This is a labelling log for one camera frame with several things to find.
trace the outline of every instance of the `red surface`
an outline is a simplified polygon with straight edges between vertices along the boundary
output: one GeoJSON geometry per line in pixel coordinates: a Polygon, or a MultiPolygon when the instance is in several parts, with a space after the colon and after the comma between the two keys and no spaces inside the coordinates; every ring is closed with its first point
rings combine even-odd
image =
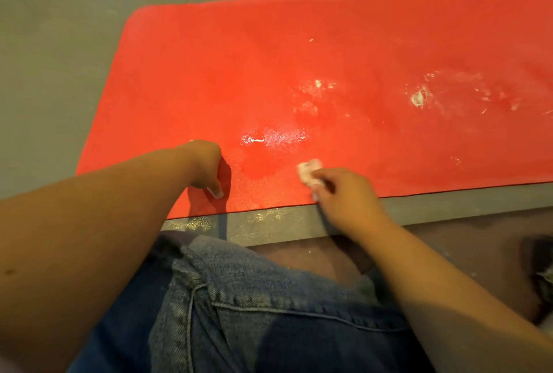
{"type": "Polygon", "coordinates": [[[129,18],[77,172],[218,142],[228,200],[173,218],[310,203],[314,157],[379,196],[552,181],[552,137],[551,0],[232,0],[129,18]]]}

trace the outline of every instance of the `blue jeans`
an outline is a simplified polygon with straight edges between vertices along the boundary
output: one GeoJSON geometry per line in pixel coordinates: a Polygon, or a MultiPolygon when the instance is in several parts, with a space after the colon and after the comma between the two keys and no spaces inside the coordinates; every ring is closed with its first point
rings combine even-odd
{"type": "Polygon", "coordinates": [[[405,318],[240,246],[164,232],[69,372],[433,371],[405,318]]]}

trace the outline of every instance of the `hand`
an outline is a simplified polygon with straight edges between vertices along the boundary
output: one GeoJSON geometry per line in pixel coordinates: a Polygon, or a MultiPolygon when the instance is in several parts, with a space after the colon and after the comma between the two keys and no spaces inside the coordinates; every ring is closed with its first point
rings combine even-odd
{"type": "Polygon", "coordinates": [[[330,223],[352,240],[359,242],[363,236],[378,233],[393,223],[364,176],[336,167],[314,170],[313,177],[324,180],[334,190],[330,192],[323,185],[312,188],[330,223]]]}
{"type": "Polygon", "coordinates": [[[200,189],[207,188],[215,198],[223,198],[223,189],[217,179],[221,160],[219,145],[205,140],[192,140],[179,147],[187,149],[195,162],[196,172],[190,186],[200,189]]]}

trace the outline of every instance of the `fingernail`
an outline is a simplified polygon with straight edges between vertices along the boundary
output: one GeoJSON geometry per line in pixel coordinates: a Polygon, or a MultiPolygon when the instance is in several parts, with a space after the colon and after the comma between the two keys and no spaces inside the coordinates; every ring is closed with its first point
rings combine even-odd
{"type": "Polygon", "coordinates": [[[220,200],[221,198],[223,198],[223,191],[222,190],[219,190],[219,192],[217,194],[214,194],[212,189],[211,188],[207,188],[207,190],[210,192],[211,195],[213,195],[214,198],[220,200]]]}

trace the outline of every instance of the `person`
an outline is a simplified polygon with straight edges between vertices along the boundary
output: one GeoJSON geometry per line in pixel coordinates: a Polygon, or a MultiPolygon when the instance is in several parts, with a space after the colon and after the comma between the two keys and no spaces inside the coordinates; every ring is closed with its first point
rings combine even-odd
{"type": "Polygon", "coordinates": [[[0,202],[0,354],[25,372],[553,371],[553,342],[320,169],[328,220],[372,257],[401,312],[205,236],[159,235],[188,186],[220,196],[195,140],[0,202]]]}

